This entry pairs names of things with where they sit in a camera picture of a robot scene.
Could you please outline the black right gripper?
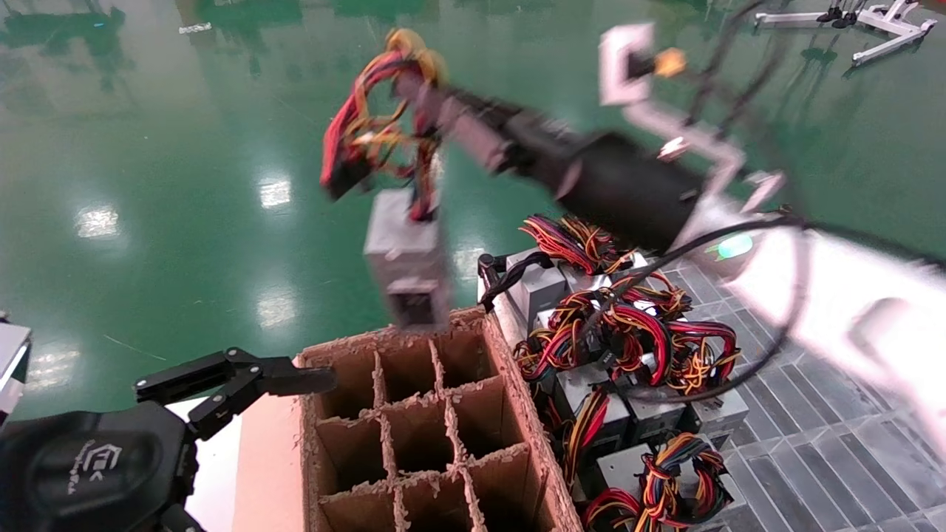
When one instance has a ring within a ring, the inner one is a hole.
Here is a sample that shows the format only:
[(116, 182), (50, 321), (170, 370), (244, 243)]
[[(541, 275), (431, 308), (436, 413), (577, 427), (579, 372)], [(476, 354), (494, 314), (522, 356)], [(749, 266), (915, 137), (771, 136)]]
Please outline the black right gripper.
[(506, 169), (543, 186), (571, 214), (659, 253), (672, 249), (695, 211), (703, 179), (659, 160), (621, 132), (577, 134), (505, 100), (399, 75), (399, 98), (422, 135), (459, 145), (489, 173)]

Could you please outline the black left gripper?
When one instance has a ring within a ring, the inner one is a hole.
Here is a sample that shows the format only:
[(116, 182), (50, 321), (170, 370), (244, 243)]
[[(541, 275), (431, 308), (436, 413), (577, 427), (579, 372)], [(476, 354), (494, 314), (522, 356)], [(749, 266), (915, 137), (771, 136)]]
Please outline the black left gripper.
[[(135, 397), (145, 403), (135, 407), (7, 423), (2, 529), (204, 532), (184, 506), (198, 471), (196, 439), (215, 437), (263, 396), (336, 387), (330, 366), (300, 368), (230, 347), (139, 378)], [(187, 424), (163, 407), (204, 392)]]

